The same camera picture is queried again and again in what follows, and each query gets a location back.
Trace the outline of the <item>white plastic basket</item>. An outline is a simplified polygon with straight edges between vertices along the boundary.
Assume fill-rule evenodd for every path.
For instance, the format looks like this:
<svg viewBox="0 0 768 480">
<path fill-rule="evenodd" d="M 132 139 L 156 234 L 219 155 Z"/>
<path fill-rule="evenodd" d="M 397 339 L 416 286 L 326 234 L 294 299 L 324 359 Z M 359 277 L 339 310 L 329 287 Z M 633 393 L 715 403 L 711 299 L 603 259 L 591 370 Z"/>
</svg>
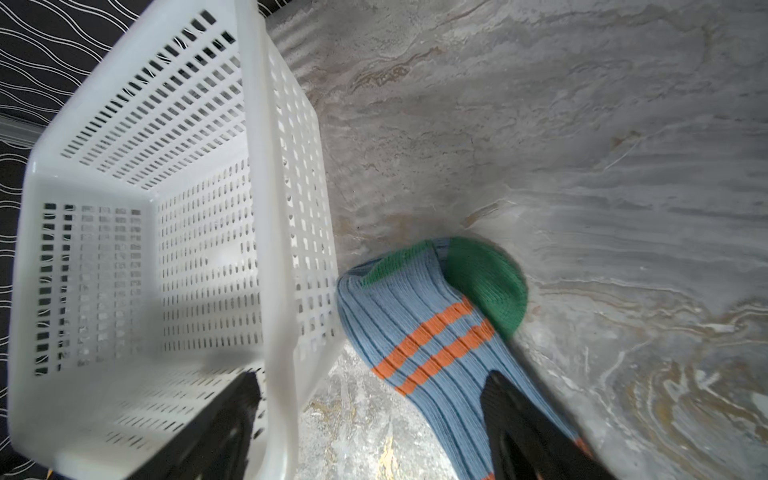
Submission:
<svg viewBox="0 0 768 480">
<path fill-rule="evenodd" d="M 290 479 L 340 347 L 317 114 L 254 1 L 155 1 L 55 116 L 15 248 L 13 448 L 140 475 L 244 373 L 249 479 Z"/>
</svg>

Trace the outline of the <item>blue orange striped sock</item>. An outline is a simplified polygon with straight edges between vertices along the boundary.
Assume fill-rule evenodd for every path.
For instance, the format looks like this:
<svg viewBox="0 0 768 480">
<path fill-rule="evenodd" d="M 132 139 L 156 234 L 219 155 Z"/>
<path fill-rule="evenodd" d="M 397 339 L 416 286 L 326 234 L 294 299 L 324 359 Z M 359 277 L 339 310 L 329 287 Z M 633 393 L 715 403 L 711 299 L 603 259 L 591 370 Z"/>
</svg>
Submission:
<svg viewBox="0 0 768 480">
<path fill-rule="evenodd" d="M 348 270 L 337 300 L 355 351 L 423 415 L 458 478 L 494 476 L 480 401 L 493 370 L 587 447 L 507 346 L 525 316 L 528 289 L 498 248 L 466 237 L 419 242 Z"/>
</svg>

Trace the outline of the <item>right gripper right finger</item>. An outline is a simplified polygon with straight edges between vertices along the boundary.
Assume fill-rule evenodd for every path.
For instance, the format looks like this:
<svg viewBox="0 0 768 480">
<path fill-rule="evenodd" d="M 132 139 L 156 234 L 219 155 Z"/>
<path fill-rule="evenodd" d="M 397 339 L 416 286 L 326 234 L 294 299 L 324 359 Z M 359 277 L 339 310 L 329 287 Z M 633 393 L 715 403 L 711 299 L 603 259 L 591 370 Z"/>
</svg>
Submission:
<svg viewBox="0 0 768 480">
<path fill-rule="evenodd" d="M 496 479 L 611 479 L 500 372 L 492 370 L 481 408 Z"/>
</svg>

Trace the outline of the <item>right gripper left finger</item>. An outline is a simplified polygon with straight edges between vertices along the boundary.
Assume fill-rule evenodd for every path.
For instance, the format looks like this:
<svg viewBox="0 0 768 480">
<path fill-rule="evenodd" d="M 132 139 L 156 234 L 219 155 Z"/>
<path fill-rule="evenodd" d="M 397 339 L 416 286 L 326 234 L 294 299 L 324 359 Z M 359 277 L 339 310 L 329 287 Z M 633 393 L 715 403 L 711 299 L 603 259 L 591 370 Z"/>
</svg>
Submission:
<svg viewBox="0 0 768 480">
<path fill-rule="evenodd" d="M 132 479 L 242 479 L 261 390 L 253 372 L 238 375 Z"/>
</svg>

